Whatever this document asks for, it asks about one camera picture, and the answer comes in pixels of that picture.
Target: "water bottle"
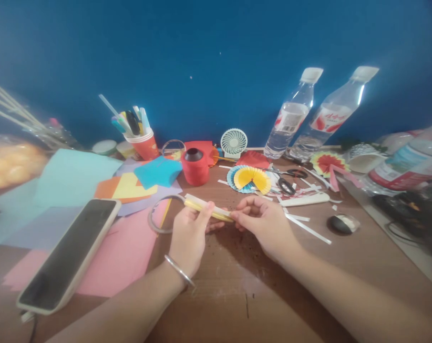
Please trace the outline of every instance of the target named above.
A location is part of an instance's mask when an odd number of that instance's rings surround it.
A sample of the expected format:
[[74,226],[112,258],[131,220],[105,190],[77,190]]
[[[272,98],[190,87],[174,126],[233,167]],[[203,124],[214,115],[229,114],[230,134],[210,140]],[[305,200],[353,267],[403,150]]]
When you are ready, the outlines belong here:
[[264,155],[268,158],[279,159],[288,148],[294,133],[313,106],[313,87],[322,72],[321,68],[306,68],[297,89],[284,101],[264,148]]
[[432,179],[432,126],[361,179],[370,195],[396,195]]
[[328,95],[287,155],[300,162],[308,161],[359,107],[364,85],[378,70],[374,67],[358,67],[346,84]]

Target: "blue paper fan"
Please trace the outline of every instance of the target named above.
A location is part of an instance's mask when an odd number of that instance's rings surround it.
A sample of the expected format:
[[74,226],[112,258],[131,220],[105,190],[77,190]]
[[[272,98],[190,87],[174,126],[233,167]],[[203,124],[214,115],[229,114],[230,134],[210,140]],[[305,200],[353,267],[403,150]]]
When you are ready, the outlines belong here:
[[227,183],[229,184],[230,187],[232,187],[232,188],[233,188],[234,190],[236,190],[237,192],[245,193],[245,194],[247,194],[247,193],[254,193],[255,190],[251,189],[251,187],[254,187],[254,182],[250,182],[250,183],[248,183],[248,184],[247,184],[245,187],[243,187],[242,189],[238,189],[238,188],[235,186],[235,183],[234,183],[234,176],[235,176],[235,173],[236,173],[239,169],[241,169],[241,168],[245,168],[245,167],[248,167],[248,166],[245,166],[245,165],[242,165],[242,166],[235,166],[235,167],[233,167],[232,169],[230,169],[229,172],[227,173]]

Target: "white bottle cap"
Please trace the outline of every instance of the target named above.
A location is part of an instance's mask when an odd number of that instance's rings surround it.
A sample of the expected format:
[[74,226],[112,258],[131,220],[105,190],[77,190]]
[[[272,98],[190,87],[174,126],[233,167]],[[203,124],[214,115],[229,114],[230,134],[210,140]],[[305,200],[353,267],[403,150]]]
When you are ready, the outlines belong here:
[[379,68],[375,67],[361,66],[354,71],[351,79],[356,81],[369,82],[379,70]]
[[300,82],[316,83],[321,77],[323,71],[324,70],[321,68],[306,68],[303,71],[302,77],[300,78]]

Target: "red cylinder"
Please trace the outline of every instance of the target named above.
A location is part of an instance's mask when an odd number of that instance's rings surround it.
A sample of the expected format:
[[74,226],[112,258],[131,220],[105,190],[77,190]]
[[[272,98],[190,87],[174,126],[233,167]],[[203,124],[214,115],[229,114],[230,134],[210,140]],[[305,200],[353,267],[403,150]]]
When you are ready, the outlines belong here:
[[205,153],[196,148],[187,150],[181,156],[186,181],[192,186],[201,186],[210,178],[210,168]]

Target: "scissors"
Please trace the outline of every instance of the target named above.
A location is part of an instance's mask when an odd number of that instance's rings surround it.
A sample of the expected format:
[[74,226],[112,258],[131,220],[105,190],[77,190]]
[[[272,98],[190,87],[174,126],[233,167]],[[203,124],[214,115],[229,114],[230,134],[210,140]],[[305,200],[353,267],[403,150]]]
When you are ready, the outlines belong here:
[[280,176],[280,178],[278,179],[278,186],[281,188],[281,190],[284,193],[288,195],[294,195],[296,193],[296,190],[292,187],[292,184],[290,182],[288,182],[286,179],[281,177],[282,174],[291,175],[301,179],[304,179],[308,176],[307,173],[298,169],[289,169],[287,171],[280,171],[278,168],[275,168],[273,166],[272,168],[273,169],[264,169],[264,170],[269,172],[274,172]]

